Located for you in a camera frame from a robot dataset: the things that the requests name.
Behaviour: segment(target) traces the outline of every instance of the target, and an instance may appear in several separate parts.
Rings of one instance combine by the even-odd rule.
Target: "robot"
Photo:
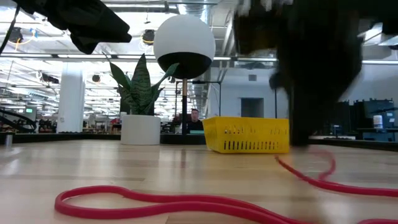
[[[25,12],[46,16],[60,30],[69,30],[73,44],[85,54],[100,42],[129,43],[130,27],[100,0],[13,0]]]
[[[398,2],[388,0],[239,2],[233,21],[236,51],[276,49],[279,63],[269,82],[288,95],[292,146],[308,145],[309,136],[360,73],[359,20],[383,22],[383,33],[396,34],[394,6]]]

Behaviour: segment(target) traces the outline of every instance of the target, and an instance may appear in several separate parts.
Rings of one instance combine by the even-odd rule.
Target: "potted plant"
[[[121,143],[128,145],[160,144],[160,118],[149,114],[163,90],[163,88],[159,88],[160,84],[173,75],[178,64],[171,65],[154,86],[150,85],[145,54],[142,54],[138,60],[131,80],[118,66],[110,61],[109,64],[112,77],[118,83],[121,100],[130,106],[130,115],[124,115],[121,118]]]

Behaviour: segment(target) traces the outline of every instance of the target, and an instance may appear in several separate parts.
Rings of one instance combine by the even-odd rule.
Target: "pillar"
[[[63,63],[57,133],[83,130],[86,80],[82,68],[82,63]]]

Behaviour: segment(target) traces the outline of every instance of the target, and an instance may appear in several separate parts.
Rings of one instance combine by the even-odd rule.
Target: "snake plant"
[[[139,115],[148,115],[150,113],[150,109],[159,97],[160,92],[164,89],[159,88],[160,84],[166,78],[172,76],[178,67],[177,63],[171,65],[159,82],[151,86],[145,54],[142,54],[138,60],[131,80],[109,59],[108,62],[111,66],[111,76],[118,83],[121,99],[130,106],[131,114]]]

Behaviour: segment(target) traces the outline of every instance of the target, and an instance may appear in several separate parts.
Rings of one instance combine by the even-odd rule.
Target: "plastic basket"
[[[203,120],[206,145],[220,153],[288,153],[289,120],[214,117]]]

